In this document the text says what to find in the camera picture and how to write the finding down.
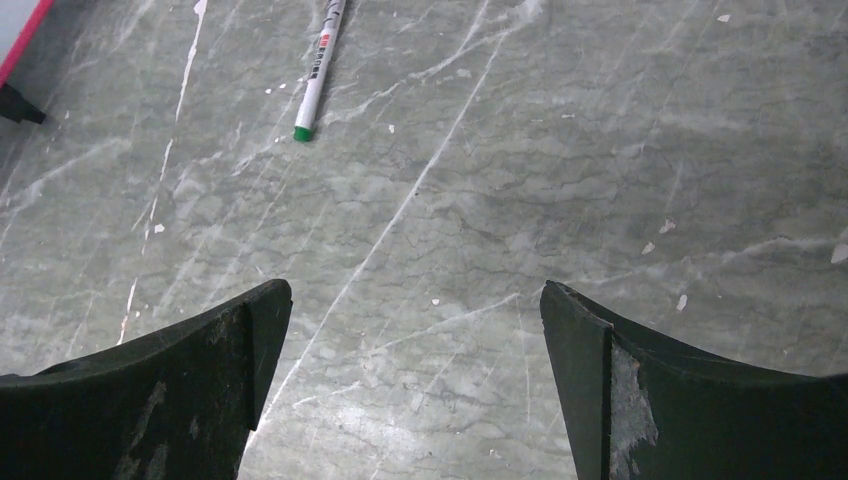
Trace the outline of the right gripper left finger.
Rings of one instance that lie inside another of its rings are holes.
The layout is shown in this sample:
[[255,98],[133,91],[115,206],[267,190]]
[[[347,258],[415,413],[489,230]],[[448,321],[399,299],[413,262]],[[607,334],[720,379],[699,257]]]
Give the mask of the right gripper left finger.
[[267,281],[124,344],[1,379],[5,479],[234,479],[292,310]]

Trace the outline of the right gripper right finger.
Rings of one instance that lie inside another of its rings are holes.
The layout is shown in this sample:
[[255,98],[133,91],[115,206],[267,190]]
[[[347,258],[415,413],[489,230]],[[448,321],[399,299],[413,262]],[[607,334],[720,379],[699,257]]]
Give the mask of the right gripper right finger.
[[581,479],[843,479],[847,377],[757,367],[559,282],[540,314]]

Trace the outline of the white green whiteboard marker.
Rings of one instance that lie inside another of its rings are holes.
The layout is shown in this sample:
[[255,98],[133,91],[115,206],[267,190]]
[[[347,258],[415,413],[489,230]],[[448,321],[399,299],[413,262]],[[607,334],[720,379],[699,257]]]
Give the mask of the white green whiteboard marker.
[[304,97],[294,123],[295,141],[309,142],[314,136],[314,122],[346,4],[346,0],[331,0],[326,4],[313,63],[305,80]]

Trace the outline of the pink-framed whiteboard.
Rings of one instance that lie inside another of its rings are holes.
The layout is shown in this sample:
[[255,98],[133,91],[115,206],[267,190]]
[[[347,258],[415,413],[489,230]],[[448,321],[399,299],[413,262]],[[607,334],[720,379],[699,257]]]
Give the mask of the pink-framed whiteboard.
[[53,0],[1,0],[1,85],[43,22]]

